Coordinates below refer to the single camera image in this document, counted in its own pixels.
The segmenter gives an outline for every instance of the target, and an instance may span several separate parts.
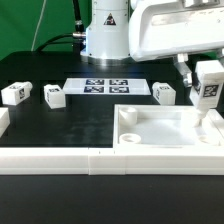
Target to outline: black tabletop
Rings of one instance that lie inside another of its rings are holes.
[[[195,56],[189,62],[204,57]],[[71,53],[13,53],[0,62],[0,88],[33,84],[31,97],[7,106],[11,124],[1,147],[112,147],[115,104],[157,104],[152,96],[67,95],[67,107],[51,110],[43,86],[67,78],[144,78],[149,87],[167,82],[176,105],[191,104],[189,89],[171,59],[101,67]],[[218,111],[223,113],[223,100]],[[0,223],[221,224],[223,176],[0,176]]]
[[[44,86],[63,87],[67,78],[134,78],[167,82],[176,91],[176,104],[189,104],[188,89],[172,60],[102,67],[82,63],[71,53],[19,52],[0,63],[1,88],[30,81],[31,96],[17,106],[7,106],[11,125],[0,145],[13,147],[112,147],[115,104],[148,105],[157,102],[141,95],[66,95],[66,108],[50,109]]]

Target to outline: black cable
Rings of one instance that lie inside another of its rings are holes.
[[[74,8],[74,14],[75,14],[75,30],[77,32],[84,32],[84,26],[81,19],[81,13],[80,13],[78,0],[73,0],[73,8]]]
[[[73,34],[72,33],[61,34],[61,35],[51,38],[46,43],[50,43],[50,42],[53,42],[55,40],[59,40],[59,39],[65,38],[65,37],[73,37]]]
[[[55,44],[80,44],[79,42],[74,42],[74,41],[60,41],[60,42],[49,42],[49,43],[45,43],[42,44],[41,46],[39,46],[36,51],[40,52],[42,51],[45,47],[47,47],[48,45],[55,45]]]
[[[53,44],[54,41],[62,39],[62,38],[66,38],[66,37],[73,37],[72,33],[66,33],[66,34],[62,34],[62,35],[58,35],[56,37],[51,38],[50,40],[48,40],[47,42],[45,42],[44,44],[42,44],[41,46],[39,46],[36,51],[41,51],[43,48],[45,48],[47,45],[49,44]]]
[[[75,20],[82,20],[78,0],[73,0],[73,7],[75,13]]]

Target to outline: green backdrop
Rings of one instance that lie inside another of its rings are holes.
[[[15,51],[30,51],[44,0],[0,0],[0,59]],[[91,0],[79,0],[85,27],[91,21]],[[74,31],[72,0],[47,0],[35,48],[48,39]],[[52,46],[54,50],[71,46]]]

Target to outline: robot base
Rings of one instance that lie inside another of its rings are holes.
[[[120,66],[131,63],[136,63],[131,57],[121,58],[121,59],[103,59],[103,58],[94,58],[86,54],[85,50],[81,52],[81,61],[102,66]]]

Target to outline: white cube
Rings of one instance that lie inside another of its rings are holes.
[[[44,86],[44,98],[51,109],[66,107],[65,93],[58,85]]]
[[[30,96],[32,89],[30,82],[15,82],[1,91],[2,103],[7,105],[17,105]]]
[[[152,89],[154,98],[161,105],[175,105],[176,91],[170,85],[156,82]]]
[[[0,137],[10,124],[8,108],[0,108]]]

